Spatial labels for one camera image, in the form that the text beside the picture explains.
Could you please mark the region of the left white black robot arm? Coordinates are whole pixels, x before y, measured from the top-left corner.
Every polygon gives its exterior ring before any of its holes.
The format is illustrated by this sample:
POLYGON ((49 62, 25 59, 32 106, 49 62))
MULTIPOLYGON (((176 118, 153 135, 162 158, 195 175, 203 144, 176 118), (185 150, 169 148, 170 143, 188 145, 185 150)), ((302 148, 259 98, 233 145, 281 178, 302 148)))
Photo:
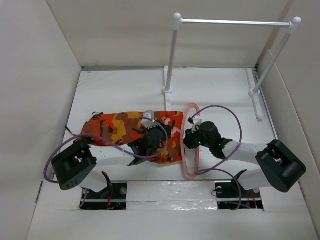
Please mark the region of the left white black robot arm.
POLYGON ((104 141, 105 138, 94 133, 82 133, 65 141, 72 145, 62 150, 61 147, 50 156, 56 183, 62 191, 75 187, 88 189, 100 198, 111 194, 111 181, 103 170, 109 166, 137 166, 159 157, 168 145, 170 134, 163 127, 151 129, 142 138, 132 143, 118 146, 111 144, 109 150, 94 156, 98 151, 91 142, 94 137, 104 141))

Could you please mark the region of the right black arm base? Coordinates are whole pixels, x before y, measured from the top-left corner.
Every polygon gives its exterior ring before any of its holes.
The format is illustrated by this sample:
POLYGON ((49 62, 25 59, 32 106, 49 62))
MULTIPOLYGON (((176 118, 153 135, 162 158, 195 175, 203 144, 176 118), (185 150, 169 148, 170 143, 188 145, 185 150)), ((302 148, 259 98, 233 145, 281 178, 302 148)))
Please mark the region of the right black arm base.
POLYGON ((230 178, 215 181, 214 188, 211 190, 211 195, 216 198, 219 210, 262 210, 264 208, 260 192, 245 190, 238 181, 246 170, 242 170, 236 175, 222 169, 214 169, 214 171, 224 173, 230 178))

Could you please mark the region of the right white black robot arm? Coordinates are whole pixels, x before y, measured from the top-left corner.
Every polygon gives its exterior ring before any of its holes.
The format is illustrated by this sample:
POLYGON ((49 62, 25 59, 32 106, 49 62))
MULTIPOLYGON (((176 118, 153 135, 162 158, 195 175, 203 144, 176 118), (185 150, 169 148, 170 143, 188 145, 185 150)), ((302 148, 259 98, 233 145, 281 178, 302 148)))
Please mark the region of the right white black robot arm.
POLYGON ((266 187, 287 193, 307 171, 305 164, 282 141, 274 139, 265 145, 241 143, 221 137, 211 121, 187 129, 183 143, 189 149, 208 148, 217 159, 259 166, 256 170, 237 173, 237 181, 231 184, 231 191, 237 197, 266 187))

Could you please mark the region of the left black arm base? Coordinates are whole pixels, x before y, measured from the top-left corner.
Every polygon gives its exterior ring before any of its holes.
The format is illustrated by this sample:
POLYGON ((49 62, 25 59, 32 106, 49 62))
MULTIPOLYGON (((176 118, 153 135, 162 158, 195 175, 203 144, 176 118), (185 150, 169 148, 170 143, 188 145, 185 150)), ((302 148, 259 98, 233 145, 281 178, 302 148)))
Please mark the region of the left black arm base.
POLYGON ((108 174, 91 172, 81 183, 81 210, 118 211, 127 209, 127 182, 112 182, 108 174))

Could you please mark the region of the orange camouflage trousers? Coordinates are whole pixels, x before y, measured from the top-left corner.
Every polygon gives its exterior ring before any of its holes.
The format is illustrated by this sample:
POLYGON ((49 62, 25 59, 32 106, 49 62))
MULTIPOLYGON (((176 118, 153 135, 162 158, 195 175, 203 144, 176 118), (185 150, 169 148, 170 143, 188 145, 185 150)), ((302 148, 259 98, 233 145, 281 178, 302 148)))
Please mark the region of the orange camouflage trousers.
POLYGON ((149 162, 169 165, 182 160, 181 139, 179 133, 172 134, 174 127, 180 128, 184 113, 181 111, 155 111, 155 120, 166 130, 163 148, 156 152, 151 149, 150 131, 141 123, 143 112, 127 111, 120 113, 93 113, 85 122, 81 134, 99 135, 117 146, 127 145, 134 154, 153 156, 149 162))

